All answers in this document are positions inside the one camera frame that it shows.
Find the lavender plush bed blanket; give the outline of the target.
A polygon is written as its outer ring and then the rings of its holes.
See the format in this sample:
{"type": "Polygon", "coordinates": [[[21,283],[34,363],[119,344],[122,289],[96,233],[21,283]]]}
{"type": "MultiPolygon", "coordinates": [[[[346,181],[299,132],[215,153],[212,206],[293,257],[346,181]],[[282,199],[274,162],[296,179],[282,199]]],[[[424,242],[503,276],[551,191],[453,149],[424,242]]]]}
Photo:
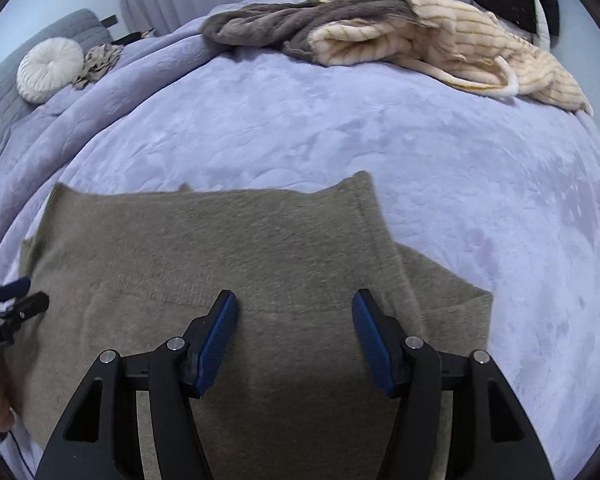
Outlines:
{"type": "Polygon", "coordinates": [[[574,478],[600,444],[600,129],[583,113],[387,64],[225,53],[190,22],[7,129],[0,283],[57,182],[314,192],[360,170],[396,240],[494,293],[489,347],[554,473],[574,478]]]}

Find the brown fleece garment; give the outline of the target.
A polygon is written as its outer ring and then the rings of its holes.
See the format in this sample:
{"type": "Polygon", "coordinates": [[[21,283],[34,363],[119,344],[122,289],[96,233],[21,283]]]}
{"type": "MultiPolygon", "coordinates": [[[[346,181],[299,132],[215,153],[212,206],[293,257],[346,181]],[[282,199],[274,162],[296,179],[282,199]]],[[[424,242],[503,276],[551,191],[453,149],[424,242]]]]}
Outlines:
{"type": "Polygon", "coordinates": [[[354,20],[369,23],[396,18],[416,23],[410,0],[306,0],[298,3],[251,3],[212,15],[201,33],[231,47],[271,48],[311,61],[309,33],[328,23],[354,20]]]}

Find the cream striped fleece garment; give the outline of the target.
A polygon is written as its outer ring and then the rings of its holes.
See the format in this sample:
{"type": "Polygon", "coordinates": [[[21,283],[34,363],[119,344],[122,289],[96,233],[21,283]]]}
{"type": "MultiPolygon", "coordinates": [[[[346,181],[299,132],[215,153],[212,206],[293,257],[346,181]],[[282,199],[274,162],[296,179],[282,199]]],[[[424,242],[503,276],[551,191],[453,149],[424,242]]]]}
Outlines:
{"type": "MultiPolygon", "coordinates": [[[[362,0],[322,0],[322,11],[362,0]]],[[[593,107],[554,55],[509,32],[491,12],[458,0],[370,0],[394,3],[366,18],[332,18],[306,37],[323,66],[387,61],[477,96],[526,96],[568,112],[593,107]]]]}

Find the small beige crumpled cloth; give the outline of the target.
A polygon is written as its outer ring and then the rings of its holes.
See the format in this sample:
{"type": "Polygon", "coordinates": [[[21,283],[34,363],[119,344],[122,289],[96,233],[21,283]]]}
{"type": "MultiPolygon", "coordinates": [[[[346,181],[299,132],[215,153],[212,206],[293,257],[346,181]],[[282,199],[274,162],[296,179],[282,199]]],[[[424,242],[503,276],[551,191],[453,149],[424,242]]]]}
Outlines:
{"type": "Polygon", "coordinates": [[[82,90],[88,84],[101,80],[120,60],[122,51],[123,47],[120,44],[101,44],[92,47],[84,56],[82,70],[73,81],[73,87],[82,90]]]}

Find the round white pleated cushion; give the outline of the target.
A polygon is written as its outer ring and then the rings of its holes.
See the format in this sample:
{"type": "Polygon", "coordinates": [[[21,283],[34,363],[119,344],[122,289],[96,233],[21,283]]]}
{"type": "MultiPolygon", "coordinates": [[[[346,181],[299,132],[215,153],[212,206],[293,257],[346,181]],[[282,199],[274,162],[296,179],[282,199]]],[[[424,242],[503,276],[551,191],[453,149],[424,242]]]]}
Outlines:
{"type": "Polygon", "coordinates": [[[71,84],[84,63],[84,52],[74,40],[46,39],[23,57],[16,73],[16,88],[28,103],[43,104],[71,84]]]}

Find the olive knit sweater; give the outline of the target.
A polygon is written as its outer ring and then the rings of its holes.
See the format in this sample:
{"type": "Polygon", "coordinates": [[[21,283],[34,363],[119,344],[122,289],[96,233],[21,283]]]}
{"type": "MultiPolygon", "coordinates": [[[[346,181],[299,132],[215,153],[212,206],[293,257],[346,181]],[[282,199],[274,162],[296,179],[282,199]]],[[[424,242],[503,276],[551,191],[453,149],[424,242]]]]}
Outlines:
{"type": "Polygon", "coordinates": [[[486,344],[493,301],[392,238],[365,172],[312,194],[56,185],[20,271],[50,297],[6,353],[38,444],[99,352],[155,349],[234,292],[237,330],[194,404],[218,479],[373,478],[396,407],[370,378],[354,293],[370,290],[408,334],[457,354],[486,344]]]}

